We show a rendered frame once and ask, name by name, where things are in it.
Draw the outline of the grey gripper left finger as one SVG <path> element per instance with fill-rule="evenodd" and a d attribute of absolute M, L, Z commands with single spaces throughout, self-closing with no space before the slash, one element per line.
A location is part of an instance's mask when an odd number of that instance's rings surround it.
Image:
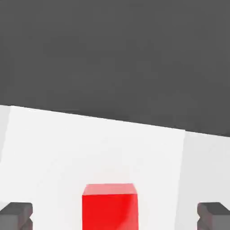
<path fill-rule="evenodd" d="M 0 210 L 0 230 L 33 230 L 32 203 L 10 202 Z"/>

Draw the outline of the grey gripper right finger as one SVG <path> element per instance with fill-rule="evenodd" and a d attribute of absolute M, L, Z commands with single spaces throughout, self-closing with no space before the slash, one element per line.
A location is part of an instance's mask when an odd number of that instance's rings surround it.
<path fill-rule="evenodd" d="M 197 214 L 197 230 L 230 230 L 230 210 L 220 202 L 198 203 Z"/>

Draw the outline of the small red cube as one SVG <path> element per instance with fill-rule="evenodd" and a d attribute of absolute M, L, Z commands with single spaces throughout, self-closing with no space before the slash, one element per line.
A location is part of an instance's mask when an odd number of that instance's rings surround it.
<path fill-rule="evenodd" d="M 134 184 L 88 184 L 82 194 L 82 230 L 139 230 Z"/>

